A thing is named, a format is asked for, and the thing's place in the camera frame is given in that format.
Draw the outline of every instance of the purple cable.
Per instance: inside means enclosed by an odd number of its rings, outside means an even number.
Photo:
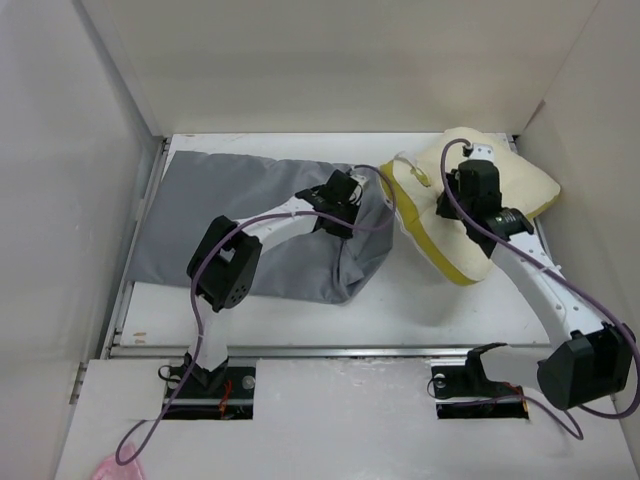
[[[171,407],[171,404],[173,403],[173,401],[176,399],[176,397],[180,393],[180,390],[182,390],[182,387],[184,387],[184,384],[186,383],[187,379],[191,375],[191,372],[193,372],[193,369],[194,369],[194,367],[196,365],[196,360],[198,359],[198,355],[200,355],[200,349],[202,348],[202,340],[203,340],[203,335],[204,335],[204,324],[202,322],[202,317],[200,316],[200,312],[198,311],[198,305],[196,303],[196,298],[197,298],[196,286],[200,282],[200,277],[202,276],[202,273],[207,268],[207,266],[209,265],[211,260],[213,260],[213,258],[218,254],[218,252],[222,249],[222,247],[229,240],[231,240],[231,238],[233,238],[234,235],[236,235],[238,232],[242,231],[243,229],[247,228],[248,226],[253,225],[254,223],[262,222],[264,220],[273,220],[273,219],[276,219],[276,218],[290,218],[292,216],[295,216],[295,217],[302,217],[302,216],[321,217],[321,218],[325,218],[327,220],[331,220],[332,222],[337,223],[338,225],[341,225],[343,227],[347,227],[347,228],[350,228],[352,230],[357,230],[357,231],[361,231],[361,232],[378,232],[380,230],[384,230],[391,223],[393,223],[393,219],[394,219],[395,213],[396,213],[397,199],[396,199],[395,190],[393,188],[393,183],[391,183],[391,180],[389,179],[389,177],[386,174],[384,174],[379,168],[372,167],[371,165],[355,165],[352,168],[366,168],[368,170],[374,171],[375,173],[377,173],[380,176],[380,178],[389,187],[389,191],[391,192],[391,215],[389,215],[387,217],[387,219],[384,222],[382,222],[380,225],[376,225],[374,227],[364,227],[364,226],[360,226],[360,225],[353,225],[351,223],[348,223],[348,222],[345,222],[343,220],[340,220],[339,218],[334,217],[332,215],[328,215],[328,214],[322,213],[322,212],[315,212],[313,210],[299,211],[299,212],[293,212],[293,213],[272,213],[270,215],[262,215],[262,216],[259,216],[259,217],[252,218],[252,219],[247,220],[246,222],[242,223],[241,225],[238,225],[231,232],[229,232],[222,240],[220,240],[216,244],[215,247],[213,247],[211,249],[209,254],[204,258],[204,260],[200,264],[200,267],[198,267],[198,270],[196,270],[196,273],[193,276],[193,280],[191,282],[191,290],[190,290],[191,308],[193,309],[193,314],[194,314],[194,316],[196,318],[196,323],[197,323],[197,326],[198,326],[198,339],[196,341],[196,348],[195,348],[195,350],[193,352],[193,358],[191,360],[191,363],[189,364],[189,366],[185,370],[184,374],[182,375],[182,379],[180,380],[180,382],[178,383],[176,388],[173,390],[173,393],[171,394],[171,396],[167,400],[167,403],[162,408],[162,411],[156,417],[155,421],[153,422],[153,425],[151,425],[151,428],[149,429],[149,432],[147,433],[147,435],[144,437],[144,440],[140,444],[140,448],[138,448],[136,450],[136,452],[133,455],[131,455],[131,457],[129,457],[129,458],[125,459],[125,460],[122,460],[120,458],[120,451],[122,450],[122,447],[124,447],[124,444],[127,442],[129,437],[133,434],[133,432],[135,432],[140,426],[142,426],[144,423],[146,423],[147,420],[140,420],[138,423],[136,423],[131,428],[131,430],[129,430],[125,434],[125,436],[122,438],[122,440],[120,440],[120,443],[118,444],[118,448],[116,449],[116,454],[115,454],[116,463],[118,465],[120,465],[120,466],[128,465],[129,463],[133,462],[136,458],[138,458],[138,456],[142,453],[144,448],[149,443],[149,440],[151,440],[151,437],[153,436],[153,433],[156,431],[156,428],[158,428],[158,425],[160,425],[160,421],[164,418],[164,416],[169,411],[169,408]]]
[[[462,207],[460,206],[460,204],[458,203],[458,201],[454,197],[453,192],[451,191],[451,187],[449,186],[449,183],[447,182],[447,168],[446,168],[447,152],[449,151],[449,149],[453,145],[456,145],[457,143],[462,143],[462,144],[466,145],[467,147],[471,146],[471,142],[469,142],[469,140],[467,140],[466,138],[456,138],[454,140],[451,140],[449,143],[447,143],[444,146],[443,150],[442,150],[442,157],[440,159],[440,177],[442,179],[442,183],[444,185],[444,190],[445,190],[445,192],[447,194],[447,197],[449,197],[449,200],[450,200],[451,204],[453,205],[453,208],[456,210],[456,213],[458,214],[458,216],[462,220],[467,222],[469,225],[471,225],[475,230],[477,230],[478,232],[482,233],[484,236],[490,238],[494,242],[502,245],[503,247],[511,250],[513,253],[515,253],[519,257],[525,259],[531,265],[536,267],[538,270],[544,272],[547,276],[549,276],[550,278],[552,278],[553,280],[558,282],[560,285],[562,285],[565,288],[568,288],[573,293],[575,293],[576,295],[581,297],[583,300],[585,300],[587,303],[591,304],[596,310],[598,310],[605,317],[607,317],[611,321],[611,323],[613,325],[616,326],[616,328],[618,329],[618,332],[620,333],[620,335],[622,335],[624,340],[631,347],[631,353],[633,355],[633,360],[634,360],[634,363],[635,363],[635,366],[636,366],[637,378],[639,379],[638,380],[638,384],[636,386],[636,394],[633,397],[633,401],[631,402],[631,405],[629,405],[629,407],[626,410],[624,410],[623,412],[620,412],[620,413],[604,413],[604,412],[598,412],[597,410],[593,410],[593,409],[591,409],[589,407],[585,407],[585,406],[580,406],[579,407],[582,410],[584,410],[585,412],[588,412],[588,413],[590,413],[592,415],[595,415],[595,416],[601,417],[601,418],[607,418],[607,419],[610,419],[610,420],[619,420],[619,419],[622,419],[622,418],[629,417],[630,415],[632,415],[638,409],[638,406],[640,405],[640,351],[638,350],[638,346],[636,345],[636,342],[635,342],[630,330],[627,328],[627,326],[624,323],[622,323],[620,320],[618,320],[618,318],[611,311],[609,311],[609,309],[607,309],[607,307],[605,307],[603,304],[601,304],[598,300],[593,298],[587,292],[582,290],[580,287],[574,285],[573,283],[569,282],[567,279],[561,277],[557,273],[546,269],[545,266],[542,263],[540,263],[538,260],[536,260],[532,256],[526,254],[525,252],[523,252],[519,248],[514,247],[509,242],[506,242],[506,241],[502,240],[500,237],[498,237],[497,235],[494,235],[489,230],[483,228],[481,225],[478,225],[478,223],[476,223],[462,209]]]
[[[518,398],[521,400],[526,400],[527,402],[533,403],[534,405],[537,405],[538,407],[540,407],[547,415],[549,415],[551,418],[553,418],[558,425],[560,425],[562,428],[564,428],[569,435],[571,435],[573,438],[575,438],[576,440],[584,440],[584,434],[582,433],[582,429],[580,428],[580,425],[578,424],[578,422],[576,422],[576,419],[573,418],[573,415],[571,415],[569,412],[565,411],[563,412],[571,421],[571,423],[573,423],[573,426],[575,427],[576,431],[574,432],[573,430],[571,430],[562,420],[560,420],[560,418],[553,413],[553,411],[547,407],[544,403],[540,402],[539,400],[536,400],[535,398],[531,398],[527,395],[504,395],[502,397],[497,397],[497,398],[492,398],[492,399],[488,399],[488,400],[477,400],[477,401],[473,401],[473,402],[463,402],[463,403],[456,403],[456,405],[462,405],[464,407],[475,407],[475,406],[480,406],[480,405],[489,405],[489,404],[494,404],[499,402],[500,400],[511,400],[514,398]]]

